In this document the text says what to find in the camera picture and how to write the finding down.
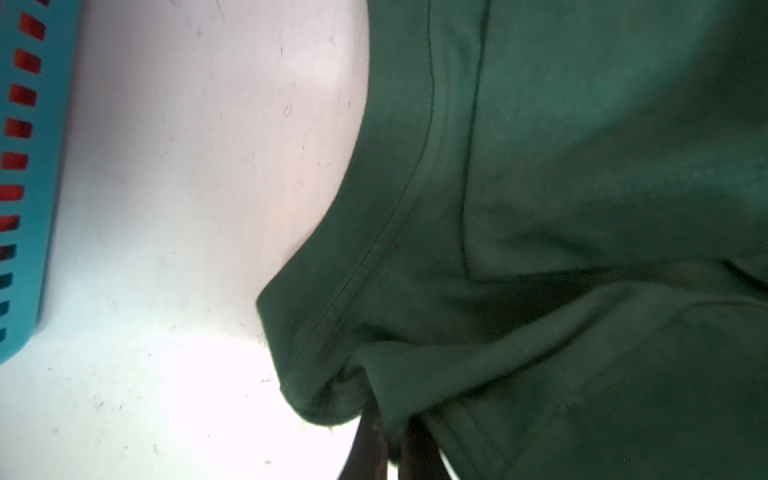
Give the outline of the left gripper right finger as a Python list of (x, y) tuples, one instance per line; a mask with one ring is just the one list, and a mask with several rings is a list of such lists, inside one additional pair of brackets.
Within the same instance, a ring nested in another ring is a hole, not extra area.
[(399, 480), (450, 480), (438, 445), (417, 417), (409, 421), (400, 447)]

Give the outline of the teal plastic laundry basket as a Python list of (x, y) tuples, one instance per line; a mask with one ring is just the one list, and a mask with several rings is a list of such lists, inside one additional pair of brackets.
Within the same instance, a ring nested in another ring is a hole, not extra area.
[(39, 315), (82, 4), (1, 4), (1, 359)]

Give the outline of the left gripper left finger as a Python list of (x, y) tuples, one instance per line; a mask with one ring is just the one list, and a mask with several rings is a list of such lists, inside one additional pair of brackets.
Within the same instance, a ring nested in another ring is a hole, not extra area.
[(370, 397), (362, 411), (358, 429), (339, 480), (386, 480), (389, 445), (383, 431), (378, 403)]

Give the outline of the green t shirt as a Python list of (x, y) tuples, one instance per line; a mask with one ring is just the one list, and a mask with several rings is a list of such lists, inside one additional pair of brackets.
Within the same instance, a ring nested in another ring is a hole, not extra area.
[(767, 5), (371, 1), (323, 220), (261, 292), (305, 420), (462, 479), (767, 475)]

